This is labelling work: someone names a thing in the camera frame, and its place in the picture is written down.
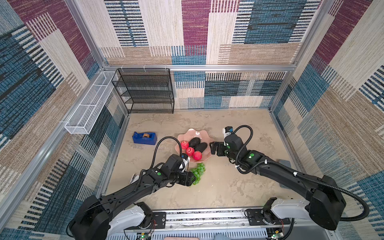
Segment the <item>dark fake avocado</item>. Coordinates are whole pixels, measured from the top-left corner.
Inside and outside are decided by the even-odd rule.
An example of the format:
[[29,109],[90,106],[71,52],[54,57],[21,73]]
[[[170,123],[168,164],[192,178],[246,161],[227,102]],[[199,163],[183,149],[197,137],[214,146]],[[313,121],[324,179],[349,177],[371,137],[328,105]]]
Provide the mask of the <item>dark fake avocado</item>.
[[189,141],[189,147],[195,148],[197,145],[201,143],[201,139],[198,137],[195,137]]
[[200,143],[200,144],[196,145],[194,147],[194,149],[195,149],[195,152],[203,153],[207,147],[208,147],[207,143]]

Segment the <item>red fake apple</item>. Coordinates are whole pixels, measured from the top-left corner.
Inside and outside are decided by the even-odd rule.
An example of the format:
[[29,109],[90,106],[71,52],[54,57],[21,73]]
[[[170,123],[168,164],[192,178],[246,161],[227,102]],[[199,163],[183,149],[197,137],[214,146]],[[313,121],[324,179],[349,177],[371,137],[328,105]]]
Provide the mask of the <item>red fake apple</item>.
[[195,161],[200,161],[202,159],[202,153],[200,151],[195,151],[193,154],[193,159]]
[[186,154],[188,155],[188,156],[193,156],[194,155],[194,153],[195,153],[195,149],[194,148],[192,148],[192,147],[188,147],[187,149],[186,149]]
[[190,144],[188,141],[181,141],[181,147],[182,150],[187,150],[189,148]]

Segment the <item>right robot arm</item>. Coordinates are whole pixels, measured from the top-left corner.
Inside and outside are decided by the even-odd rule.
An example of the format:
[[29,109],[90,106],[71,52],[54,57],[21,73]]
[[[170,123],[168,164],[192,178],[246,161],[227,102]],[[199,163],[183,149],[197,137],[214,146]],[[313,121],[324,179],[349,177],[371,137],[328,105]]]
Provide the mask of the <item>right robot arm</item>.
[[228,135],[223,142],[209,143],[211,153],[227,157],[233,164],[237,163],[242,171],[260,175],[274,180],[293,190],[308,203],[304,212],[309,219],[327,230],[335,230],[341,220],[346,201],[336,188],[336,181],[324,175],[322,178],[307,175],[286,167],[265,154],[248,150],[243,141],[235,134]]

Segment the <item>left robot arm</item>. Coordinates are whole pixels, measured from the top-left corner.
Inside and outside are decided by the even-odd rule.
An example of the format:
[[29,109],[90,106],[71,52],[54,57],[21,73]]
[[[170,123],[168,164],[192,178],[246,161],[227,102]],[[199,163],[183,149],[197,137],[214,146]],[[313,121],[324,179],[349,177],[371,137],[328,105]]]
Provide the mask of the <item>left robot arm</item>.
[[95,195],[86,198],[68,224],[67,233],[76,240],[105,240],[118,214],[136,201],[168,185],[190,187],[197,178],[181,166],[185,166],[184,160],[173,154],[165,163],[142,170],[137,181],[121,190],[100,198]]

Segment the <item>green fake grape bunch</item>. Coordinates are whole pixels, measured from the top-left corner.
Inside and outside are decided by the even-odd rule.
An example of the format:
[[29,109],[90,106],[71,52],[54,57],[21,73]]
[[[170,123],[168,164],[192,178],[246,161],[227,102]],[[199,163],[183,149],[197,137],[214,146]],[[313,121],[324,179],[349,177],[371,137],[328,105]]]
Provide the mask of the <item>green fake grape bunch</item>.
[[193,182],[193,185],[197,185],[200,182],[201,177],[203,176],[205,171],[206,171],[206,167],[203,163],[199,163],[195,168],[191,170],[191,172],[194,174],[196,178],[196,180]]

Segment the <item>pink scalloped fruit bowl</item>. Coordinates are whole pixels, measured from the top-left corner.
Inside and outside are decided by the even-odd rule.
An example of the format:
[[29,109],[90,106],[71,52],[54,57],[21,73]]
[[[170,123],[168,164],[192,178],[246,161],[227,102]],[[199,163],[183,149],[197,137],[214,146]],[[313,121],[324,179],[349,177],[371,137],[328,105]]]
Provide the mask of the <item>pink scalloped fruit bowl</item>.
[[208,134],[208,132],[206,130],[198,131],[198,130],[195,130],[195,129],[189,129],[189,130],[187,130],[186,133],[179,134],[177,136],[177,139],[181,143],[182,141],[189,142],[191,139],[193,139],[195,137],[200,138],[202,143],[207,143],[207,145],[208,145],[207,148],[202,152],[202,157],[201,157],[200,160],[196,160],[196,159],[194,159],[191,156],[191,162],[193,162],[193,163],[202,163],[202,162],[206,161],[207,159],[209,159],[212,156],[209,143],[214,141],[214,139],[209,136],[209,134]]

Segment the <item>blue tape dispenser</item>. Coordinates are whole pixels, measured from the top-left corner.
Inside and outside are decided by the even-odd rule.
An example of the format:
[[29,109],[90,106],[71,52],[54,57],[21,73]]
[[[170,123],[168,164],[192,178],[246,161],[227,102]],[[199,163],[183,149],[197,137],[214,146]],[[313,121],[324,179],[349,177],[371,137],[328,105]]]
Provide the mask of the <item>blue tape dispenser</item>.
[[142,145],[155,145],[157,142],[157,135],[156,133],[152,132],[145,132],[149,133],[151,135],[150,138],[143,138],[143,133],[137,133],[134,132],[132,138],[135,144],[142,144]]

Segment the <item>black mesh shelf rack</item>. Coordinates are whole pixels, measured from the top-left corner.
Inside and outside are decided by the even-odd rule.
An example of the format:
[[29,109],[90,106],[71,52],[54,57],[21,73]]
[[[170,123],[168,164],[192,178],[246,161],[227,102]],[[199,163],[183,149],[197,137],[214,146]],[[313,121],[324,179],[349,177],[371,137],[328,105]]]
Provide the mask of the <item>black mesh shelf rack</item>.
[[174,90],[167,68],[117,69],[112,84],[129,114],[174,112]]

